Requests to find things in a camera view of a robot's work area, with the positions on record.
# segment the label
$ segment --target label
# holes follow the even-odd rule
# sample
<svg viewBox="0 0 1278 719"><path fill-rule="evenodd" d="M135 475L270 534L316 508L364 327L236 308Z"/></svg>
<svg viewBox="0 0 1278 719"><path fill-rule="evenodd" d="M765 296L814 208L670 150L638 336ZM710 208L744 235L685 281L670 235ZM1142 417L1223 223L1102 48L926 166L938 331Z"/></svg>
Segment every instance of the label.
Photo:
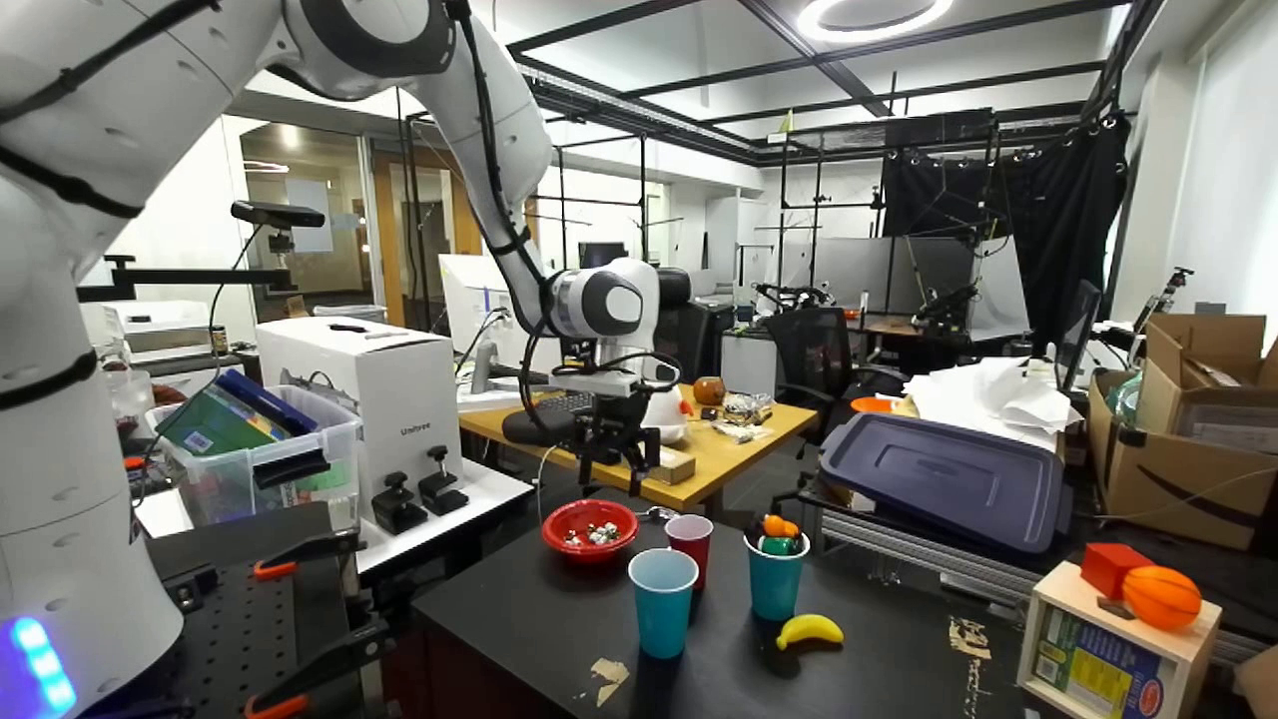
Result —
<svg viewBox="0 0 1278 719"><path fill-rule="evenodd" d="M1132 648L1102 629L1056 606L1043 606L1034 681L1115 719L1154 719L1164 700L1175 665Z"/></svg>

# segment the red bowl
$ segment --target red bowl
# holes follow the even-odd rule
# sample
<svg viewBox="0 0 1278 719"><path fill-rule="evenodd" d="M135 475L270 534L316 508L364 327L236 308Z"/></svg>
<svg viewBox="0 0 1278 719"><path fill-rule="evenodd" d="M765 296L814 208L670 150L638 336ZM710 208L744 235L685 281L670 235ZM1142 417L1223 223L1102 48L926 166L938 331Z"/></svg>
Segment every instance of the red bowl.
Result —
<svg viewBox="0 0 1278 719"><path fill-rule="evenodd" d="M636 510L606 498L574 498L543 521L543 544L574 569L604 569L638 534Z"/></svg>

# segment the blue cup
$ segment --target blue cup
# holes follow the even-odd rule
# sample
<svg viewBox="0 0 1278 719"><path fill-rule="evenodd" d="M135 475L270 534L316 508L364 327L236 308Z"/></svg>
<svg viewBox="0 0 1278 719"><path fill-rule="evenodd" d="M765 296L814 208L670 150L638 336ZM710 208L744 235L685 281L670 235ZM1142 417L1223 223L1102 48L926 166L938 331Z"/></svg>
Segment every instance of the blue cup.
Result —
<svg viewBox="0 0 1278 719"><path fill-rule="evenodd" d="M765 557L749 544L749 534L744 534L744 544L749 552L749 612L764 625L782 625L794 614L802 560L810 552L810 541L807 534L798 534L798 541L802 541L798 557Z"/></svg>
<svg viewBox="0 0 1278 719"><path fill-rule="evenodd" d="M650 658L680 658L685 648L690 586L697 569L670 546L638 552L626 569L638 606L638 650Z"/></svg>

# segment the yellow banana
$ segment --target yellow banana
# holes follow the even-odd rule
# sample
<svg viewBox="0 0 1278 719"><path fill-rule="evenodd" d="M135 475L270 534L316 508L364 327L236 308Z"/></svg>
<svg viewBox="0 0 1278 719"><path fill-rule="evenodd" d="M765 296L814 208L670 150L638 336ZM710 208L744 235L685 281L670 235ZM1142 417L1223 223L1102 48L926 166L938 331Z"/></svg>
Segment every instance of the yellow banana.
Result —
<svg viewBox="0 0 1278 719"><path fill-rule="evenodd" d="M774 637L774 648L786 650L789 645L843 648L843 629L831 614L789 614L786 629Z"/></svg>

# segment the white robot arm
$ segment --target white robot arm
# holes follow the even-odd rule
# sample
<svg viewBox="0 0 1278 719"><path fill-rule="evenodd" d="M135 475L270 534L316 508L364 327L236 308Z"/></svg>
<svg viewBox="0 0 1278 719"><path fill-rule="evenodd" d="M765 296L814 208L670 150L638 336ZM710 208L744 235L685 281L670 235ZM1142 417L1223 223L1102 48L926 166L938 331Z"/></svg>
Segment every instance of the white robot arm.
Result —
<svg viewBox="0 0 1278 719"><path fill-rule="evenodd" d="M127 521L74 275L260 68L335 102L413 91L519 324L600 340L613 393L645 380L630 356L650 353L653 267L536 267L516 215L552 146L463 0L0 0L0 716L74 716L178 637Z"/></svg>

